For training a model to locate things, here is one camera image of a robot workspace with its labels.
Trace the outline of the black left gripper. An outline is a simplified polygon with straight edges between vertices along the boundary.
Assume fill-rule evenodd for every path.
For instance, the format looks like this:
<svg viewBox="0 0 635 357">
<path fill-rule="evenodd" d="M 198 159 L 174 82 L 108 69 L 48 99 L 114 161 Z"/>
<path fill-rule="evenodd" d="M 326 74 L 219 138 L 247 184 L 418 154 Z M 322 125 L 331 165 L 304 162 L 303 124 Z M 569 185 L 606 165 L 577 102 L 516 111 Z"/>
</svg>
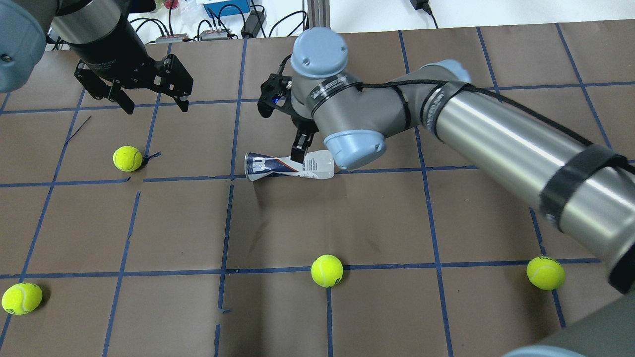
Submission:
<svg viewBox="0 0 635 357">
<path fill-rule="evenodd" d="M 125 90 L 148 89 L 172 98 L 183 113 L 189 110 L 193 78 L 176 55 L 167 55 L 161 61 L 149 58 L 136 68 L 111 66 L 107 71 L 95 71 L 80 60 L 74 76 L 91 97 L 116 102 L 127 115 L 133 114 L 135 104 Z"/>
</svg>

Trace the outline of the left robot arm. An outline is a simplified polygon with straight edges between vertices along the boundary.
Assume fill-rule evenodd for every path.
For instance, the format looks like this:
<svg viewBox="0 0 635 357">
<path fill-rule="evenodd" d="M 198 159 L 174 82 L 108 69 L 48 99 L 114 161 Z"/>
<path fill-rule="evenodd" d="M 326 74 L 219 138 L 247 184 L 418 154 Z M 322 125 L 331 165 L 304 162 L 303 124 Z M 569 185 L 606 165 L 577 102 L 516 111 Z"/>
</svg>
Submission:
<svg viewBox="0 0 635 357">
<path fill-rule="evenodd" d="M 193 78 L 175 55 L 153 59 L 115 0 L 3 0 L 0 90 L 29 81 L 46 47 L 49 29 L 77 54 L 73 73 L 94 99 L 114 102 L 131 115 L 126 90 L 148 89 L 171 97 L 186 112 Z"/>
</svg>

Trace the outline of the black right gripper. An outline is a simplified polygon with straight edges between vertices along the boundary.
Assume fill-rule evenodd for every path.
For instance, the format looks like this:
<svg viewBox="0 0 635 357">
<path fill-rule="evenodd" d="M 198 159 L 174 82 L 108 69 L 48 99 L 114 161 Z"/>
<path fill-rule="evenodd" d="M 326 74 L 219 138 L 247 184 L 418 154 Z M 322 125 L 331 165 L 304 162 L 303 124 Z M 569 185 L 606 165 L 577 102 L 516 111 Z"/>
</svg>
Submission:
<svg viewBox="0 0 635 357">
<path fill-rule="evenodd" d="M 305 160 L 305 156 L 308 153 L 313 137 L 315 133 L 319 132 L 315 121 L 311 118 L 306 118 L 295 111 L 294 108 L 289 107 L 290 117 L 292 123 L 296 127 L 296 136 L 292 144 L 292 151 L 290 154 L 290 160 L 295 163 L 302 164 Z"/>
</svg>

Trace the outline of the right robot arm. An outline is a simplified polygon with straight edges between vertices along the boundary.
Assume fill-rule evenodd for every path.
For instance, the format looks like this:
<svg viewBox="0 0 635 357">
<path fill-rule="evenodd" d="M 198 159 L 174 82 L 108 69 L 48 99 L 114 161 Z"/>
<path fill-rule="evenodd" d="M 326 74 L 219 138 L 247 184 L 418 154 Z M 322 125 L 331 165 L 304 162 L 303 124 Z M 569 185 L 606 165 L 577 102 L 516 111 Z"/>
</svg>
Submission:
<svg viewBox="0 0 635 357">
<path fill-rule="evenodd" d="M 348 48 L 329 28 L 293 44 L 288 104 L 315 123 L 340 169 L 379 158 L 417 125 L 463 155 L 605 264 L 622 297 L 510 357 L 634 355 L 634 168 L 605 145 L 470 84 L 445 59 L 382 84 L 347 73 Z"/>
</svg>

